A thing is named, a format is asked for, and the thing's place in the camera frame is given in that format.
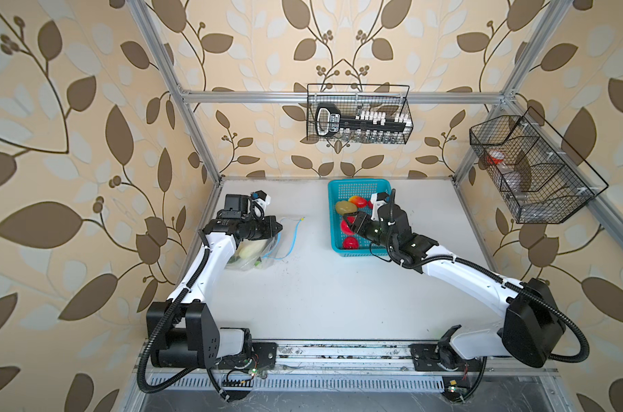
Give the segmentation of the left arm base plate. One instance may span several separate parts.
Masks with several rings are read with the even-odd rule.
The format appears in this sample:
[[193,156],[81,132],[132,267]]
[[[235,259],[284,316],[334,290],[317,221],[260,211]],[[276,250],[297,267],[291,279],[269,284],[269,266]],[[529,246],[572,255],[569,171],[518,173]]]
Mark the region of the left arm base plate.
[[215,367],[220,370],[253,370],[273,369],[277,362],[278,345],[275,342],[251,341],[244,344],[243,350],[237,355],[220,358]]

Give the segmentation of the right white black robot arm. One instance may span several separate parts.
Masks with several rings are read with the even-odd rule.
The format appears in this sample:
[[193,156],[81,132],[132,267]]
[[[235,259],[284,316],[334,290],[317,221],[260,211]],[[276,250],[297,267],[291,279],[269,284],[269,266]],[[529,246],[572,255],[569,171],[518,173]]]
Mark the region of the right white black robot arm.
[[444,368],[488,357],[512,357],[535,368],[547,361],[576,364],[589,358],[588,338],[558,309],[546,283],[501,276],[457,256],[413,232],[407,214],[394,203],[383,203],[371,214],[355,212],[344,221],[356,235],[383,247],[393,264],[448,283],[498,315],[490,324],[450,327],[437,343]]

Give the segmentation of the aluminium front rail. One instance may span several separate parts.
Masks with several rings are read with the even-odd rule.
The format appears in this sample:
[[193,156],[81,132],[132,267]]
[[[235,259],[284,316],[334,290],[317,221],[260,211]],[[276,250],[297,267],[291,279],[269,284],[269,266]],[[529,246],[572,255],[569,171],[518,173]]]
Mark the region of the aluminium front rail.
[[479,360],[456,369],[439,365],[432,340],[295,340],[255,339],[246,369],[268,373],[476,375]]

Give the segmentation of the teal plastic basket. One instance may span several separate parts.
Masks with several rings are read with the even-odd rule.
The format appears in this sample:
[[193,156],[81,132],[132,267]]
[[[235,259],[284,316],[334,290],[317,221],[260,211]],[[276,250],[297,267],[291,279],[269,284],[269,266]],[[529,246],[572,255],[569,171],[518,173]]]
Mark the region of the teal plastic basket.
[[378,223],[378,208],[391,192],[383,179],[332,180],[328,184],[332,249],[344,258],[386,257],[386,228]]

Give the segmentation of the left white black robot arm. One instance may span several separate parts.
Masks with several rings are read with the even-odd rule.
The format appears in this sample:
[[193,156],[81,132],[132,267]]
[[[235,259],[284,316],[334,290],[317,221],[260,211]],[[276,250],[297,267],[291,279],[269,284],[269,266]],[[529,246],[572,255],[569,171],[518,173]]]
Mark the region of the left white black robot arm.
[[256,364],[251,332],[220,328],[210,297],[241,244],[270,241],[282,231],[275,216],[265,212],[269,204],[270,196],[263,191],[229,194],[223,209],[198,231],[202,245],[183,279],[167,300],[148,309],[149,338],[138,360],[140,391],[163,391],[198,369],[210,372],[225,358],[240,368]]

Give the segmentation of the red yellow mango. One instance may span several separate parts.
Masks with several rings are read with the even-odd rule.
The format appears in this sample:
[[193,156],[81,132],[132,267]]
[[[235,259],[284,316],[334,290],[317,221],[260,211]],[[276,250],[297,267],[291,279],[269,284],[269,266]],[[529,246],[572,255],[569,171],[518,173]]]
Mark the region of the red yellow mango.
[[361,197],[361,196],[352,196],[349,199],[349,202],[355,205],[358,209],[362,209],[362,208],[371,209],[371,207],[373,207],[372,203],[369,200],[366,200],[364,199],[364,197]]

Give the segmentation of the red capped bottle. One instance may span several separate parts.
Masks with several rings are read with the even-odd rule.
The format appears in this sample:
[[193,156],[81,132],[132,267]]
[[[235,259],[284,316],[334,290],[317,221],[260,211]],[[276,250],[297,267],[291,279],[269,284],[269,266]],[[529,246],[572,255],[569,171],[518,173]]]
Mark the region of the red capped bottle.
[[506,174],[514,171],[514,167],[506,163],[506,154],[496,149],[488,149],[485,154],[484,163],[489,170]]

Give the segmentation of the red tomato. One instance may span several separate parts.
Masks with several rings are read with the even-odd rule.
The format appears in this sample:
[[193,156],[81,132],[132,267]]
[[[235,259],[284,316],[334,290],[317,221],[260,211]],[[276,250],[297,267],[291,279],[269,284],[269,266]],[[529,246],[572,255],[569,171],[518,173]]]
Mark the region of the red tomato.
[[353,236],[345,238],[342,242],[343,250],[356,250],[360,248],[359,240]]
[[347,236],[353,236],[354,231],[352,230],[352,225],[354,223],[354,216],[343,216],[342,222],[340,225],[341,231]]

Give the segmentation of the clear zip top bag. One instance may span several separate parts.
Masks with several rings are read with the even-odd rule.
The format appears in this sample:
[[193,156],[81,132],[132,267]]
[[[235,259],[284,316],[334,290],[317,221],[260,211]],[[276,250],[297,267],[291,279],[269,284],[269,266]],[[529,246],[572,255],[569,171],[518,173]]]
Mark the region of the clear zip top bag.
[[251,271],[251,270],[266,270],[269,269],[273,264],[278,264],[280,262],[285,261],[294,251],[298,240],[299,229],[301,228],[301,223],[305,221],[304,217],[284,217],[282,218],[282,226],[283,229],[279,233],[282,234],[282,245],[277,254],[280,258],[279,260],[272,259],[263,259],[262,256],[265,254],[265,251],[268,245],[274,240],[277,234],[268,239],[268,243],[266,247],[263,249],[263,252],[260,257],[257,259],[244,260],[240,259],[237,251],[234,255],[229,259],[227,264],[227,268],[231,271]]

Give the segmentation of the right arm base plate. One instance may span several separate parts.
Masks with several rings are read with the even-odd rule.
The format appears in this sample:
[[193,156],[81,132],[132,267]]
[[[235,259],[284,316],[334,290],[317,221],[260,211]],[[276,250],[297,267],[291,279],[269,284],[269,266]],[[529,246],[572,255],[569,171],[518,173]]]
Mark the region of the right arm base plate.
[[413,343],[409,352],[416,372],[464,373],[479,372],[480,358],[464,360],[448,344]]

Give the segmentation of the black handled tool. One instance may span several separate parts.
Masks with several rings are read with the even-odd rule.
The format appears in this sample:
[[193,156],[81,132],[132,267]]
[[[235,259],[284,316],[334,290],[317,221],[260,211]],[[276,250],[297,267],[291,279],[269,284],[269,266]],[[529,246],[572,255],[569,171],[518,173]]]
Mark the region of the black handled tool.
[[322,104],[316,109],[313,126],[319,137],[348,139],[404,138],[413,130],[413,121],[407,113],[389,115],[358,108],[355,114],[341,111],[336,105]]

